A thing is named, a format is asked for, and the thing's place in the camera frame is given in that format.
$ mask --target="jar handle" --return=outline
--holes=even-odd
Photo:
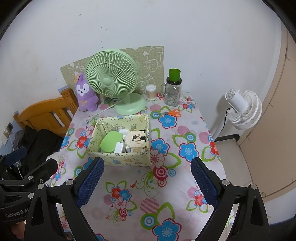
[[[160,87],[160,93],[165,96],[165,90],[163,91],[163,87],[165,87],[165,84],[162,84]]]

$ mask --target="scissors handle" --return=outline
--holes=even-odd
[[[175,117],[181,117],[180,110],[171,110],[168,112],[169,115],[175,116]]]

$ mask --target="white fan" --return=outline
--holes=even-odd
[[[221,120],[217,130],[213,134],[215,140],[222,131],[227,120],[239,130],[247,130],[253,127],[260,119],[262,113],[262,103],[253,91],[239,92],[230,89],[225,95],[225,99],[232,106],[225,119]]]

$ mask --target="wooden bed frame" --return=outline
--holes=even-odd
[[[13,117],[22,129],[24,129],[25,126],[29,126],[37,131],[47,129],[64,137],[72,120],[66,108],[68,108],[73,115],[78,109],[77,98],[70,88],[63,90],[61,92],[61,97],[33,104],[26,108],[21,114],[15,114]],[[59,123],[54,113],[64,126]]]

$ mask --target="storage box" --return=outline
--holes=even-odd
[[[144,152],[128,153],[103,153],[100,144],[110,131],[130,129],[132,131],[144,130],[146,134],[146,147]],[[149,138],[148,115],[125,115],[115,117],[103,117],[97,120],[94,132],[91,136],[88,154],[90,157],[101,157],[105,165],[112,166],[151,166],[150,161],[150,138]]]

